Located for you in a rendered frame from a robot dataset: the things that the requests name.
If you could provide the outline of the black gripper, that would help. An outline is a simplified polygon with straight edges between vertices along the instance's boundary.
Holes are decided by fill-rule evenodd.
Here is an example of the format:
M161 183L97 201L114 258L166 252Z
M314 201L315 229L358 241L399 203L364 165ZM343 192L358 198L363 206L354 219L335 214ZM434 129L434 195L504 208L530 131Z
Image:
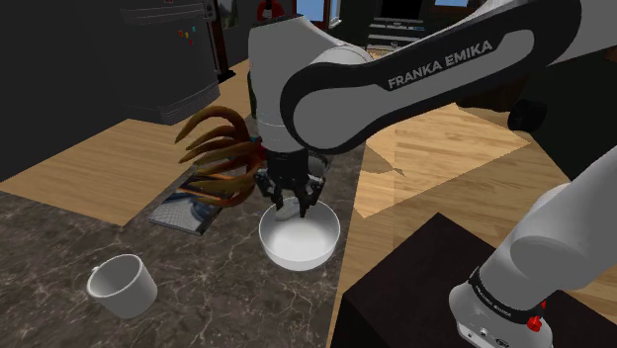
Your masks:
M293 191L300 204L300 217L314 206L324 187L324 179L309 174L309 152L301 149L292 152L266 151L267 171L257 170L254 181L261 194L269 198L280 210L284 205L282 190Z

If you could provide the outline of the white bowl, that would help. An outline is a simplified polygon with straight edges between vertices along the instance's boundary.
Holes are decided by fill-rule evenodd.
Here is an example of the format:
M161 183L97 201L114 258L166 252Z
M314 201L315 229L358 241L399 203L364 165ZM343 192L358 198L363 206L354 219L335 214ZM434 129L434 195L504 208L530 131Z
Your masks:
M325 263L341 234L335 211L322 201L300 216L297 198L287 198L281 209L275 205L262 215L259 239L265 254L278 266L308 271Z

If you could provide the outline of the brown curved leaf figure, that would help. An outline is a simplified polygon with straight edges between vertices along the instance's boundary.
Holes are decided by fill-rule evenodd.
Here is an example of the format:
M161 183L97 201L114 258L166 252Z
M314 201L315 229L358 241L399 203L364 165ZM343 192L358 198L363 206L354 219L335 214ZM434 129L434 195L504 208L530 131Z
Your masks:
M265 149L253 140L244 118L235 110L209 106L194 114L181 128L175 140L184 139L205 120L228 121L207 131L186 146L182 163L192 161L199 168L191 176L188 192L201 204L229 208L237 206L253 193L254 175L263 168Z

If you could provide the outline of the dark robot stand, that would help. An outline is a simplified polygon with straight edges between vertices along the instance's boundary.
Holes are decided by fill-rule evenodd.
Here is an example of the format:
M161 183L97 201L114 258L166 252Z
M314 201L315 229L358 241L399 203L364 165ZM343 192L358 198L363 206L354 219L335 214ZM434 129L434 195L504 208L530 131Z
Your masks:
M330 348L475 348L448 297L493 250L436 214L343 294ZM617 348L617 324L564 292L545 316L555 348Z

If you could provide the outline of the window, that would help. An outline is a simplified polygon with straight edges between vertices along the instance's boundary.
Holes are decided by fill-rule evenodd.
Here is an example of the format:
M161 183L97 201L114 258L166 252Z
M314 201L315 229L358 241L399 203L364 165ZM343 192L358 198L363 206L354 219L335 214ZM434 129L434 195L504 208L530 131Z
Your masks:
M304 15L312 22L322 22L324 20L325 0L296 0L298 14Z

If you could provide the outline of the white cup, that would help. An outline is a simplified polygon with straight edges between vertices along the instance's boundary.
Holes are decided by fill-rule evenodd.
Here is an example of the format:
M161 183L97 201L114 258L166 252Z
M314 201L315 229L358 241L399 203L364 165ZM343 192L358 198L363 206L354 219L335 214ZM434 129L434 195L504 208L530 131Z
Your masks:
M92 269L88 295L119 318L133 318L155 302L158 289L142 260L121 254Z

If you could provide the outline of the dark shelf unit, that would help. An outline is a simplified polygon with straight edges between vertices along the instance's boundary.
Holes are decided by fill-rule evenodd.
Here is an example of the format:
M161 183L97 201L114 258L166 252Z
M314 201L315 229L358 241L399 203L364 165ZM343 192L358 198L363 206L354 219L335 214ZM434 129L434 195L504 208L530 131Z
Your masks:
M377 17L369 26L367 48L396 50L427 35L421 20Z

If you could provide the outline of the dark sofa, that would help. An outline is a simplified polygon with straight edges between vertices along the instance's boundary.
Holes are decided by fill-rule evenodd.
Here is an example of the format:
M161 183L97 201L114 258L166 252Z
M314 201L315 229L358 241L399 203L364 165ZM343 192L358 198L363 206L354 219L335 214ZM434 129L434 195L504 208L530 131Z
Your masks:
M460 108L506 114L574 179L617 146L617 46L551 65L480 94Z

